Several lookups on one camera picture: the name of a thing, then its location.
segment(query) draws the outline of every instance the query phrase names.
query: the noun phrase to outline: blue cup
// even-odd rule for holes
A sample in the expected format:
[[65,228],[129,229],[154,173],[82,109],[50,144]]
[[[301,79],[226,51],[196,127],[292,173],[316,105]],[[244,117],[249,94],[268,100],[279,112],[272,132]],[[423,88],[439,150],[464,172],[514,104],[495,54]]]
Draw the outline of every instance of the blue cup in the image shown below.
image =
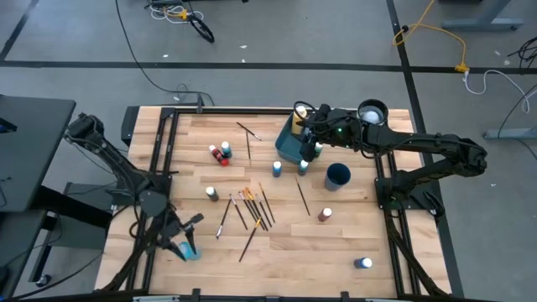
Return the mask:
[[335,191],[351,180],[351,170],[344,164],[331,164],[326,170],[325,188]]

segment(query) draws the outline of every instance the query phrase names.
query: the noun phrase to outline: blue paint bottle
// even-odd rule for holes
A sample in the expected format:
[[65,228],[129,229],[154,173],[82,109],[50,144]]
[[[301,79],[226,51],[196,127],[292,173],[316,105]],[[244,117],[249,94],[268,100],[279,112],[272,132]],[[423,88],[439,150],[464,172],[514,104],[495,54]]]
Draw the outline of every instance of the blue paint bottle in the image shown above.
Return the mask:
[[224,159],[230,159],[232,157],[232,147],[228,142],[222,143],[222,154],[224,154]]

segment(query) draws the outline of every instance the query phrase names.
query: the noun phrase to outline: gray floor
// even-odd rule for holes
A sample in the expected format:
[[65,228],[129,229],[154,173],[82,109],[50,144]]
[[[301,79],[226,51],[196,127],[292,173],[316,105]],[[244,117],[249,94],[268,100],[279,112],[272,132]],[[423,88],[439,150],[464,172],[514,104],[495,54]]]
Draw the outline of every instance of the gray floor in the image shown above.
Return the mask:
[[[9,37],[29,1],[0,2],[0,40]],[[396,0],[401,22],[415,22],[427,1]],[[273,0],[203,1],[195,9],[206,15],[215,44],[200,39],[190,25],[153,20],[142,0],[120,0],[124,23],[140,61],[152,62],[269,62],[353,63],[400,65],[385,1]],[[425,23],[478,13],[482,5],[437,3]],[[504,66],[505,55],[537,32],[537,3],[512,2],[503,15],[526,18],[517,32],[461,33],[468,46],[470,66]],[[411,65],[455,66],[461,46],[442,33],[416,31],[407,43]],[[7,60],[125,61],[132,58],[124,42],[113,1],[40,0]],[[509,59],[510,66],[518,62]],[[191,90],[213,95],[218,106],[290,106],[296,100],[319,105],[354,107],[367,98],[383,100],[392,108],[410,109],[402,73],[336,70],[149,70],[161,86],[184,82]],[[77,101],[76,113],[97,115],[107,137],[118,146],[119,127],[129,105],[172,102],[172,95],[153,88],[136,69],[0,68],[0,93],[14,96],[65,98]],[[529,89],[537,75],[514,75]],[[537,295],[537,162],[518,142],[486,142],[487,128],[495,128],[519,98],[519,92],[499,75],[488,79],[484,96],[469,94],[461,75],[415,74],[416,90],[430,133],[456,133],[482,144],[489,156],[486,174],[441,181],[451,235],[467,297],[529,301]],[[482,75],[471,75],[474,90],[482,89]],[[529,126],[535,111],[519,109],[508,126]],[[73,170],[76,161],[81,169]],[[45,183],[63,190],[67,181],[106,184],[113,177],[62,143]],[[94,258],[95,250],[55,247],[45,270],[57,280]],[[92,290],[98,262],[70,282],[40,296]],[[34,286],[25,282],[17,293]]]

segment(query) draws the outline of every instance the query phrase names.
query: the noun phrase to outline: small bottle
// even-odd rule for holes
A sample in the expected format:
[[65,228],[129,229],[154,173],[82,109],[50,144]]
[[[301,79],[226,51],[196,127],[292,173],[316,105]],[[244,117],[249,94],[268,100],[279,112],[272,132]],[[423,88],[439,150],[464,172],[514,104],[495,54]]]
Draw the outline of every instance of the small bottle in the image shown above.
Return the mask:
[[373,260],[371,258],[359,258],[354,260],[355,268],[371,268],[373,266]]
[[[305,110],[304,106],[298,106],[296,107],[296,111],[300,114],[300,117],[305,118],[305,116],[308,114],[308,112]],[[296,112],[293,112],[293,123],[291,125],[291,133],[300,135],[302,132],[302,126],[297,125],[297,122],[300,122],[302,118],[300,118]]]
[[322,152],[322,143],[315,143],[315,157],[318,158]]
[[319,213],[319,216],[317,216],[317,219],[319,219],[320,222],[326,221],[326,219],[330,218],[332,215],[332,209],[331,208],[325,208]]
[[232,157],[232,147],[229,145],[228,142],[222,143],[222,154],[224,156],[224,159],[230,159]]
[[282,163],[275,161],[272,164],[272,176],[279,177],[282,174]]
[[305,160],[300,161],[300,164],[299,164],[299,175],[300,175],[300,176],[304,176],[304,175],[305,175],[305,171],[307,171],[307,169],[308,169],[308,162],[305,161]]
[[220,150],[218,150],[215,145],[211,145],[209,146],[209,150],[211,151],[211,154],[212,156],[215,157],[216,160],[218,160],[218,162],[222,165],[222,166],[227,166],[227,164],[229,164],[229,160],[227,159],[224,159],[224,154],[222,154],[222,152],[220,152]]
[[207,187],[207,189],[205,189],[205,192],[207,193],[207,196],[209,196],[209,199],[211,201],[218,201],[218,199],[220,198],[218,197],[218,193],[213,187]]
[[190,247],[190,244],[188,242],[181,242],[178,246],[179,250],[183,253],[183,256],[185,256],[186,260],[198,260],[201,258],[201,250],[199,247],[196,248],[196,253],[192,251],[192,247]]

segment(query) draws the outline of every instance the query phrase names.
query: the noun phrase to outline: black floor stripe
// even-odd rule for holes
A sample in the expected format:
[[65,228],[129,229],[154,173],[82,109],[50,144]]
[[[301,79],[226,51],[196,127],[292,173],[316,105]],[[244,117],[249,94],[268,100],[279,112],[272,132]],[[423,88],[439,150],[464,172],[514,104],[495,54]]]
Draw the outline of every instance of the black floor stripe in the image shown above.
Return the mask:
[[39,0],[32,0],[26,10],[24,11],[23,17],[18,21],[17,26],[9,36],[9,39],[6,41],[6,43],[3,46],[2,52],[0,53],[0,61],[3,61],[8,57],[9,51],[15,44],[15,41],[17,41],[18,36],[20,35],[20,32],[23,31],[24,25],[26,25],[26,22],[30,18],[30,14],[34,11],[35,6],[37,5],[37,2]]
[[[392,28],[394,30],[394,34],[397,34],[401,28],[399,26],[399,18],[397,17],[397,12],[395,10],[395,4],[394,0],[386,0],[386,3],[388,4],[388,11],[389,11],[389,17],[391,20]],[[416,125],[416,130],[419,133],[426,133],[425,130],[425,121],[423,118],[423,113],[421,111],[420,107],[420,101],[418,100],[418,93],[416,91],[416,87],[414,84],[414,78],[412,77],[412,72],[418,72],[417,70],[421,70],[421,72],[432,72],[433,70],[443,70],[443,73],[451,73],[453,68],[431,68],[431,67],[410,67],[409,63],[409,57],[406,54],[406,48],[404,47],[404,44],[401,44],[397,48],[399,52],[399,58],[401,59],[401,66],[403,67],[403,74],[404,74],[404,80],[406,82],[407,91],[409,93],[409,99],[410,99],[410,106],[412,108],[412,113],[414,115],[414,122]],[[432,164],[433,163],[433,157],[431,154],[422,154],[423,160],[425,164]],[[441,188],[440,184],[437,180],[431,181],[430,183],[426,184],[429,186],[429,190],[431,193],[436,195],[441,202]],[[451,240],[451,232],[449,230],[449,225],[447,223],[447,217],[446,215],[442,216],[436,221],[436,226],[438,228],[438,233],[440,234],[440,240],[441,240],[441,246],[442,246],[442,252],[444,256],[444,260],[446,263],[446,270],[448,273],[448,278],[450,281],[450,287],[451,292],[454,296],[457,298],[464,297],[464,292],[462,289],[462,281],[461,281],[461,275],[459,273],[459,268],[456,264],[456,258],[455,258],[455,250],[453,248],[453,242]]]
[[[368,64],[331,64],[331,63],[207,63],[207,62],[142,62],[144,69],[193,69],[193,70],[348,70],[348,71],[379,71],[404,72],[404,67],[395,65]],[[136,69],[134,62],[106,61],[0,61],[0,67],[21,68],[96,68],[96,69]],[[460,74],[453,67],[442,66],[410,66],[414,73]],[[499,70],[507,75],[520,74],[519,68],[472,67],[472,74],[483,74],[487,70]],[[537,75],[537,68],[524,70],[525,74]]]

